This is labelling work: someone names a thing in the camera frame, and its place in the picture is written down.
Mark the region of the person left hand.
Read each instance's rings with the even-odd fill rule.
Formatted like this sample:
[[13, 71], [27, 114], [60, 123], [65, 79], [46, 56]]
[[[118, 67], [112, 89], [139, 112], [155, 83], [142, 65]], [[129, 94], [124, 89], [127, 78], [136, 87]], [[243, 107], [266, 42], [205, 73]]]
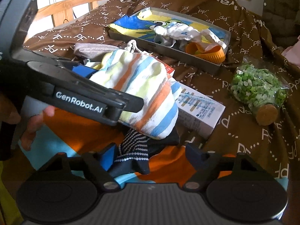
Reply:
[[31, 149], [37, 131], [43, 126], [45, 117], [52, 117], [55, 107], [32, 97], [22, 97], [14, 106], [1, 95], [1, 158], [4, 160], [13, 148], [21, 143], [25, 151]]

